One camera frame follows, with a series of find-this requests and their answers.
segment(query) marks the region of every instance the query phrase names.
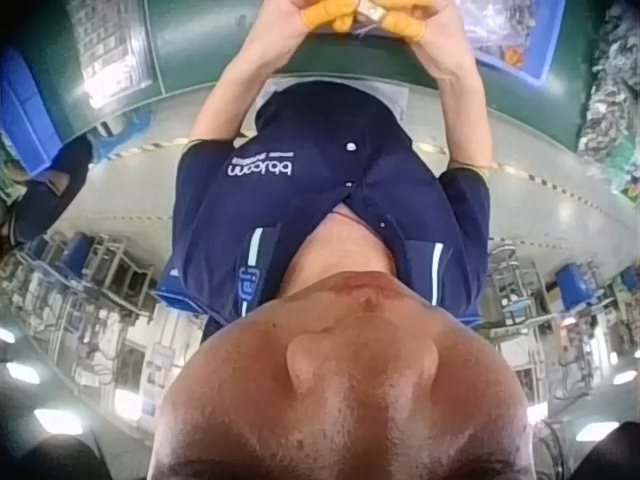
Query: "polo shirt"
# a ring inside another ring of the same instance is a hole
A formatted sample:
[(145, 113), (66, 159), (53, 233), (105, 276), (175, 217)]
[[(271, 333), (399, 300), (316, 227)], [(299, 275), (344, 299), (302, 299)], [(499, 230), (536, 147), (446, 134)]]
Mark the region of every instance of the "polo shirt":
[(173, 262), (217, 322), (274, 299), (304, 240), (341, 203), (384, 242), (409, 288), (458, 318), (475, 309), (490, 213), (480, 173), (437, 178), (386, 105), (342, 84), (275, 93), (256, 127), (238, 148), (192, 144), (178, 166)]

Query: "green work surface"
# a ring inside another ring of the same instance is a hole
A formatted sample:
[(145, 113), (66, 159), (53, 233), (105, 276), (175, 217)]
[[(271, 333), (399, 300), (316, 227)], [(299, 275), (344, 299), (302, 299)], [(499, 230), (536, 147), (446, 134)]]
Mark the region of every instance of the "green work surface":
[[(158, 80), (94, 110), (82, 89), (71, 22), (62, 1), (51, 2), (18, 48), (30, 66), (63, 140), (116, 112), (163, 95), (210, 84), (242, 45), (260, 0), (153, 0), (147, 3)], [(604, 18), (600, 0), (568, 0), (546, 84), (535, 88), (508, 73), (482, 67), (491, 108), (575, 150), (591, 89), (591, 56)], [(348, 75), (434, 87), (399, 40), (312, 35), (283, 73)]]

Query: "plastic bag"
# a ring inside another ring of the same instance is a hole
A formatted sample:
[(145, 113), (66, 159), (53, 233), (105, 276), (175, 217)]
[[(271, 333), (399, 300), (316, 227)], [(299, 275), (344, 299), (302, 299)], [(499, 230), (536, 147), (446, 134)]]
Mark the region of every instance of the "plastic bag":
[(520, 46), (535, 26), (533, 0), (456, 0), (471, 46)]

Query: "worker's arm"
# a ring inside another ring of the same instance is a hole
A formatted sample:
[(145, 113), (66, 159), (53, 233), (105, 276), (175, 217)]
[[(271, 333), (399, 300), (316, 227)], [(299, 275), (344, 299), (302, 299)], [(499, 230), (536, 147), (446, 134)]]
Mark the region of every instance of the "worker's arm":
[(392, 11), (382, 27), (405, 37), (416, 56), (436, 80), (451, 161), (479, 170), (493, 163), (486, 98), (462, 15), (453, 0), (373, 0), (390, 8), (414, 8), (411, 16)]
[(191, 140), (236, 138), (267, 79), (287, 64), (307, 34), (354, 9), (355, 0), (264, 0), (242, 49), (200, 110)]

